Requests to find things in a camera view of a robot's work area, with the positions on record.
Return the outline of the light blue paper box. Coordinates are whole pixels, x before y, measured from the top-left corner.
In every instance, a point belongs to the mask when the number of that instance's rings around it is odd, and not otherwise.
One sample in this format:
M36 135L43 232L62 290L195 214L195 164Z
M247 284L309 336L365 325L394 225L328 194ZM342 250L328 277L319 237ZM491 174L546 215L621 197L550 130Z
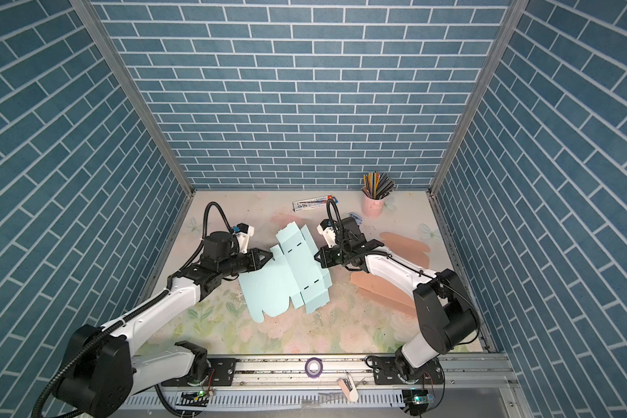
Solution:
M239 276L248 313L257 323L291 307L311 314L330 301L331 274L315 260L318 249L308 228L291 222L276 238L273 258L260 270Z

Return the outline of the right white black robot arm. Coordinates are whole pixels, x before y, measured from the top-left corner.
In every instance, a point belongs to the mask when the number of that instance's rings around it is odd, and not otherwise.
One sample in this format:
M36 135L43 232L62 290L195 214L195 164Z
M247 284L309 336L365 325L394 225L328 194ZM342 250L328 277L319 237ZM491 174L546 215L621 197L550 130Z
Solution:
M379 240L367 240L356 221L324 219L317 232L326 245L313 257L323 268L344 266L378 276L415 303L419 332L395 352L400 378L415 381L439 355L461 345L480 330L481 319L456 272L436 272L407 261Z

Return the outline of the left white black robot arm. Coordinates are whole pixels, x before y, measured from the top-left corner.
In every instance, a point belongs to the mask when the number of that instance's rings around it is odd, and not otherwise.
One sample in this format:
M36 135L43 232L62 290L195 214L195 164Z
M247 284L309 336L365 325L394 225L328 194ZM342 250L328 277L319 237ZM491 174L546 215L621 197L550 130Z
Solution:
M189 341L139 356L139 349L170 320L203 301L224 280L261 270L273 254L248 245L250 233L217 231L200 241L193 255L167 279L157 295L102 326L84 325L69 340L59 371L36 401L40 417L50 396L74 407L71 416L107 417L132 395L161 383L186 379L204 383L211 375L207 350Z

